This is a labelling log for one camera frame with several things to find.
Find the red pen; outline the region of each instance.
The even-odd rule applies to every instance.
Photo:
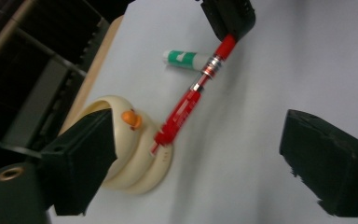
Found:
[[[217,71],[222,66],[223,61],[226,60],[230,52],[234,49],[235,44],[236,40],[232,35],[227,35],[223,39],[222,43],[214,52],[214,55],[201,70],[195,82],[168,116],[160,131],[155,135],[155,144],[150,149],[150,153],[153,156],[157,155],[159,146],[167,146],[173,142],[187,117],[199,101],[203,86],[209,79],[212,79],[216,75]]]

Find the green marker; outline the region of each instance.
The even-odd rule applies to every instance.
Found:
[[[162,60],[169,65],[184,67],[201,71],[208,62],[209,55],[179,50],[166,50],[162,54]]]

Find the table surface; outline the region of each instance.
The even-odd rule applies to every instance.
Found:
[[[50,211],[52,223],[358,223],[327,215],[279,154],[288,109],[358,138],[358,1],[252,3],[255,28],[207,84],[165,179],[139,196],[100,189],[85,217]],[[137,0],[86,104],[120,95],[163,121],[197,74],[165,65],[163,51],[218,44],[200,2]]]

